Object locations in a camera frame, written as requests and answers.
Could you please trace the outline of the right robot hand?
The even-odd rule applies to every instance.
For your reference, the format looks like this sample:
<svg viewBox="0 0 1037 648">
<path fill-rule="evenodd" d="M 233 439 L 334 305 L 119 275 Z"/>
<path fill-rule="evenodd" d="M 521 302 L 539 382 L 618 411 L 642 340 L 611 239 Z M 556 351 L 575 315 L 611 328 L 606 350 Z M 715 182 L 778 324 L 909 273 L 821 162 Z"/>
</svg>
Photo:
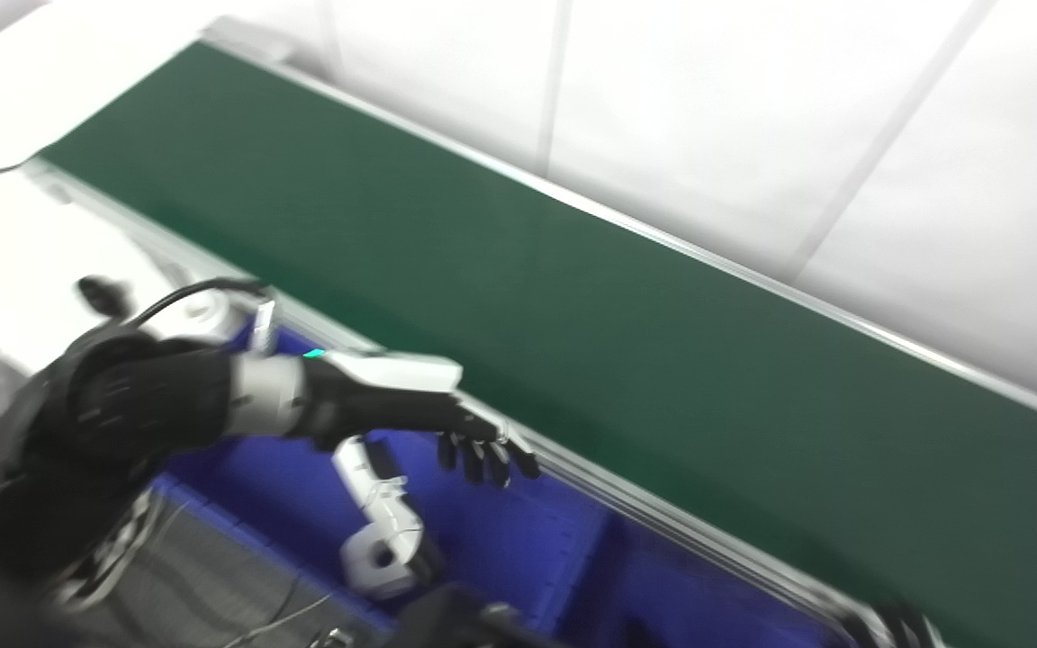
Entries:
<svg viewBox="0 0 1037 648">
<path fill-rule="evenodd" d="M 946 647 L 937 627 L 917 607 L 906 602 L 875 605 L 873 619 L 848 614 L 840 620 L 841 632 L 852 647 Z"/>
</svg>

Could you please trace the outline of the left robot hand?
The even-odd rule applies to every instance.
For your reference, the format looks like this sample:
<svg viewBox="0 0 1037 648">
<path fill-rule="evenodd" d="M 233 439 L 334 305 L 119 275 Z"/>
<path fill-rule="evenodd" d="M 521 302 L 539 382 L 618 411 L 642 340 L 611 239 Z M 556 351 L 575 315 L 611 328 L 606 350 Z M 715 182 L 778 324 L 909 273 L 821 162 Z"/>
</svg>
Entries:
<svg viewBox="0 0 1037 648">
<path fill-rule="evenodd" d="M 293 422 L 285 436 L 306 438 L 340 459 L 351 498 L 400 556 L 420 550 L 424 526 L 407 503 L 400 475 L 379 476 L 371 431 L 432 432 L 437 463 L 464 468 L 468 482 L 489 480 L 508 487 L 514 474 L 542 475 L 534 448 L 502 415 L 457 393 L 461 366 L 448 358 L 325 350 L 302 356 L 302 386 L 293 398 Z"/>
</svg>

